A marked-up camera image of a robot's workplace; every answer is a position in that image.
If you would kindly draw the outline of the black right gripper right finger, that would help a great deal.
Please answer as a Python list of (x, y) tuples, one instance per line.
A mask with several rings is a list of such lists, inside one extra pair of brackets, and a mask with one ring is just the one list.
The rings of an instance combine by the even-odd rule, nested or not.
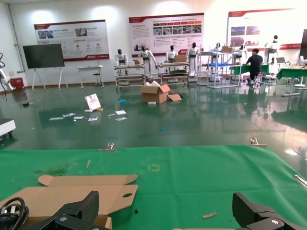
[(233, 217), (241, 230), (304, 230), (282, 217), (273, 208), (249, 201), (242, 193), (232, 196)]

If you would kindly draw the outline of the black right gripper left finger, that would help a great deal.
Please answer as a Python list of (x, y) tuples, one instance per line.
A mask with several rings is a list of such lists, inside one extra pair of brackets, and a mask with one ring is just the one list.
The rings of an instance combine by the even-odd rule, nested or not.
[(63, 205), (53, 216), (25, 230), (88, 230), (99, 211), (99, 193), (91, 191), (83, 200)]

